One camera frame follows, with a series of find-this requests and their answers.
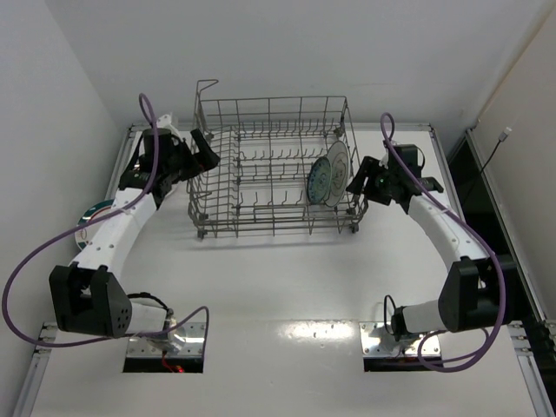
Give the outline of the white plate with grey pattern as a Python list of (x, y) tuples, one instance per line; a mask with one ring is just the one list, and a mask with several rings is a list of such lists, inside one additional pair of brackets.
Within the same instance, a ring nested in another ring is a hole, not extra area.
[(334, 142), (327, 153), (327, 159), (331, 166), (331, 180), (324, 203), (327, 207), (333, 208), (338, 205), (345, 193), (351, 171), (346, 144), (342, 140)]

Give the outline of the teal blue patterned plate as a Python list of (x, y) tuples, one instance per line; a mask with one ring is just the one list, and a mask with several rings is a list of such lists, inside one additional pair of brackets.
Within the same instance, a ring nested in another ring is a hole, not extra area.
[(306, 193), (310, 204), (324, 201), (330, 190), (331, 162), (326, 156), (318, 158), (312, 165), (307, 179)]

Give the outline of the grey wire dish rack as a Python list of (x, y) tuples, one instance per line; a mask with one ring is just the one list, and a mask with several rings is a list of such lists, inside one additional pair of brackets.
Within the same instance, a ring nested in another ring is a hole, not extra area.
[(310, 204), (313, 163), (334, 142), (348, 149), (354, 178), (360, 157), (345, 96), (210, 98), (215, 79), (196, 84), (194, 126), (221, 158), (191, 180), (188, 214), (197, 236), (239, 237), (324, 229), (356, 233), (367, 203), (344, 193), (337, 206)]

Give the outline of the green red rimmed plate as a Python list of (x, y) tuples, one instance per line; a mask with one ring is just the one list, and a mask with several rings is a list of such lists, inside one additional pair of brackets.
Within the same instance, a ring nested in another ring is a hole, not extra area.
[(102, 217), (103, 215), (108, 214), (112, 209), (113, 203), (113, 199), (98, 202), (88, 208), (78, 220), (77, 226), (80, 227), (80, 229), (74, 233), (74, 237), (76, 245), (80, 250), (85, 249), (90, 244), (92, 238), (100, 228), (99, 223), (93, 225), (90, 225), (90, 223), (97, 217)]

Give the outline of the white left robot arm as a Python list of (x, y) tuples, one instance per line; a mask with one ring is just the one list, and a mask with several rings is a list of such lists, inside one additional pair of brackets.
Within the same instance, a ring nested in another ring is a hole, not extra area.
[(189, 149), (172, 129), (145, 129), (120, 176), (110, 218), (68, 266), (50, 273), (58, 327), (65, 332), (108, 338), (160, 334), (166, 308), (134, 303), (120, 283), (124, 263), (142, 228), (172, 187), (217, 167), (219, 156), (199, 129)]

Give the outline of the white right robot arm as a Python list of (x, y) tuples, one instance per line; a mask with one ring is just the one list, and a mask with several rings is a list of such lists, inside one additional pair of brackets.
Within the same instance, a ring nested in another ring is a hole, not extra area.
[(459, 333), (518, 320), (523, 306), (515, 263), (507, 255), (488, 254), (451, 209), (440, 183), (421, 173), (416, 146), (396, 145), (381, 160), (364, 157), (347, 186), (349, 193), (368, 201), (399, 204), (447, 268), (437, 299), (395, 308), (394, 338), (437, 330)]

